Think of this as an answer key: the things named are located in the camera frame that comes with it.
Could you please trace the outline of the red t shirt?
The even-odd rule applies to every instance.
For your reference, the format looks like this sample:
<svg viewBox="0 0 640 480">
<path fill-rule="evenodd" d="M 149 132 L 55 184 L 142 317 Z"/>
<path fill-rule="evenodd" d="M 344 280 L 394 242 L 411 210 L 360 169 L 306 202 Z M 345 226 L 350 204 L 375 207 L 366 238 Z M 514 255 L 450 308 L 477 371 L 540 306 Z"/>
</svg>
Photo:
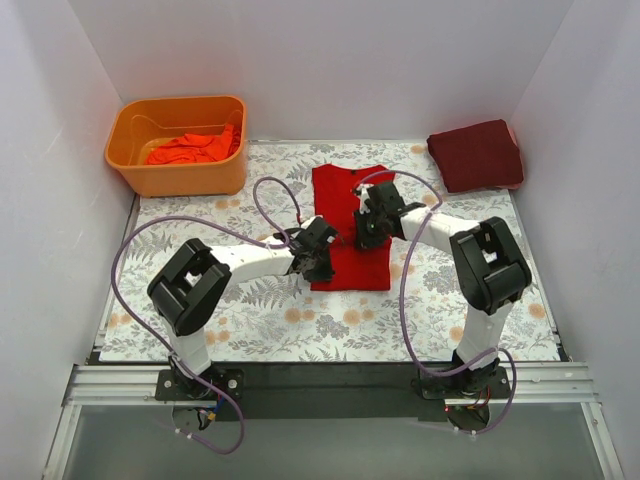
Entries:
<svg viewBox="0 0 640 480">
<path fill-rule="evenodd" d="M 313 291 L 388 291 L 391 288 L 391 241 L 370 250 L 356 248 L 354 212 L 360 201 L 353 188 L 363 178 L 375 174 L 374 183 L 391 181 L 394 174 L 376 165 L 364 169 L 347 169 L 326 164 L 312 170 L 315 213 L 340 233 L 330 245 L 334 275 L 329 282 L 314 282 Z"/>
</svg>

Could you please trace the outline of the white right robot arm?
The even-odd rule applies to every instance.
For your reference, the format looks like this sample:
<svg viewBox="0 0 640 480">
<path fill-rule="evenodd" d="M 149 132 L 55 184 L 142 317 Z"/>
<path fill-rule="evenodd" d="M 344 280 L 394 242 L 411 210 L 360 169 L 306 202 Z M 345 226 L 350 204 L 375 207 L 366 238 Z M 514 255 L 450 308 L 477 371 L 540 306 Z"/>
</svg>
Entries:
<svg viewBox="0 0 640 480">
<path fill-rule="evenodd" d="M 409 242 L 399 293 L 401 332 L 416 366 L 432 377 L 452 377 L 454 389 L 475 397 L 489 384 L 485 367 L 499 356 L 499 343 L 513 306 L 532 281 L 531 270 L 505 221 L 482 222 L 439 213 L 419 203 L 362 200 L 354 212 L 356 245 L 378 247 L 397 238 Z M 436 371 L 422 364 L 407 329 L 405 291 L 411 257 L 418 244 L 451 256 L 460 291 L 467 301 L 463 335 L 452 356 L 452 368 Z"/>
</svg>

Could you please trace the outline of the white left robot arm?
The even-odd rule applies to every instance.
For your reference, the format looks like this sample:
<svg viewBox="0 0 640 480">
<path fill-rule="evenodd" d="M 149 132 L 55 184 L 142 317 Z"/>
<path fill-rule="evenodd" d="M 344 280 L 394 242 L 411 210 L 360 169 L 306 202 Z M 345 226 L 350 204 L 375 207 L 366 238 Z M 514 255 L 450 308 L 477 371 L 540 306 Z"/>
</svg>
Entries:
<svg viewBox="0 0 640 480">
<path fill-rule="evenodd" d="M 332 279 L 329 247 L 338 231 L 316 217 L 286 233 L 288 240 L 277 234 L 264 247 L 209 247 L 190 239 L 150 282 L 147 294 L 164 322 L 173 357 L 182 363 L 178 387 L 188 398 L 200 400 L 212 390 L 204 327 L 227 289 L 265 276 L 300 274 L 311 283 Z"/>
</svg>

